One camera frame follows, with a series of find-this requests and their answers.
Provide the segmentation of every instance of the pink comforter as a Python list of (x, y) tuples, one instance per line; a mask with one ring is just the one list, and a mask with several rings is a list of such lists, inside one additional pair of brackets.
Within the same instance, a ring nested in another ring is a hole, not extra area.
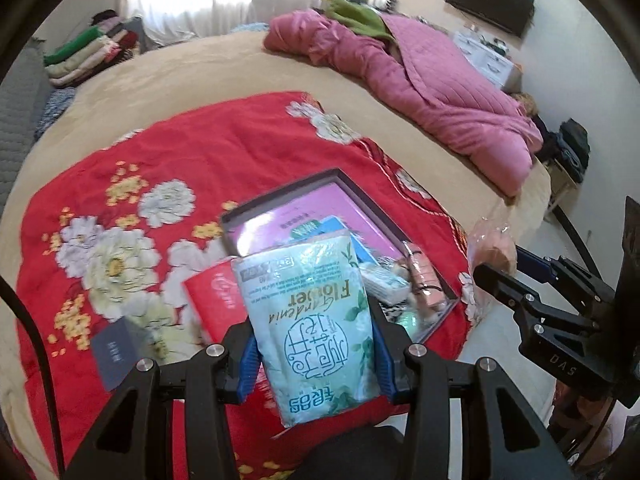
[(476, 72), (444, 34), (402, 16), (383, 16), (402, 63), (384, 44), (357, 36), (314, 10), (271, 20), (269, 50), (303, 54), (316, 65), (364, 79), (385, 104), (471, 161), (508, 196), (532, 168), (540, 132), (514, 99)]

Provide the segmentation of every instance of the floor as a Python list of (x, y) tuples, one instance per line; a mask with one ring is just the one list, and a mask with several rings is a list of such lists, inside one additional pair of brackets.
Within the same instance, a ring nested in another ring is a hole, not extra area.
[[(543, 222), (533, 240), (526, 247), (539, 256), (557, 258), (565, 256), (584, 266), (574, 245), (555, 218)], [(563, 310), (575, 312), (571, 305), (549, 285), (541, 285), (528, 276), (518, 273), (516, 276), (526, 285), (538, 291), (540, 299)], [(542, 420), (550, 415), (555, 379), (518, 353), (520, 333), (513, 321), (512, 311), (506, 306), (495, 303), (487, 318), (469, 335), (459, 361), (475, 363), (482, 356), (491, 356), (508, 373), (511, 380), (529, 401)], [(450, 402), (451, 444), (449, 461), (449, 479), (458, 480), (462, 476), (462, 433), (460, 402)], [(390, 424), (404, 432), (406, 416), (391, 417)]]

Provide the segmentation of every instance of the green blanket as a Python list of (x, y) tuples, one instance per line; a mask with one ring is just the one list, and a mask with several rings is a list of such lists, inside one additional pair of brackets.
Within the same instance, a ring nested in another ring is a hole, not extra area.
[(352, 4), (347, 0), (331, 0), (325, 15), (350, 28), (360, 36), (370, 36), (377, 40), (396, 42), (389, 33), (388, 28), (386, 28), (382, 18), (375, 10), (369, 9), (369, 7)]
[(74, 40), (65, 43), (59, 49), (57, 49), (50, 56), (44, 57), (45, 66), (55, 65), (57, 63), (62, 63), (68, 57), (71, 57), (81, 48), (86, 47), (89, 43), (91, 43), (96, 38), (100, 38), (102, 35), (100, 29), (97, 25), (88, 28), (86, 31), (82, 32)]

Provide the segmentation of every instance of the wall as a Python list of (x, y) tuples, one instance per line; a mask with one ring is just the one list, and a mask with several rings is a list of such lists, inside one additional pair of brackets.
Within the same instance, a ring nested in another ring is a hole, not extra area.
[(34, 36), (45, 40), (45, 51), (52, 52), (87, 28), (91, 17), (105, 9), (116, 9), (116, 0), (62, 0)]
[[(615, 44), (578, 0), (536, 0), (523, 40), (472, 18), (513, 48), (524, 66), (523, 90), (538, 102), (550, 130), (569, 117), (590, 134), (591, 161), (579, 192), (562, 207), (587, 242), (603, 277), (615, 285), (622, 260), (624, 200), (640, 200), (640, 84)], [(444, 0), (399, 0), (449, 30), (467, 18)]]

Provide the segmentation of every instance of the light blue tissue package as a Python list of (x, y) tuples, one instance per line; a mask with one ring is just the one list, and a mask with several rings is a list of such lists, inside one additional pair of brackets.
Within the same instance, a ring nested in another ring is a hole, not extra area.
[(232, 265), (285, 428), (380, 394), (369, 303), (348, 232)]

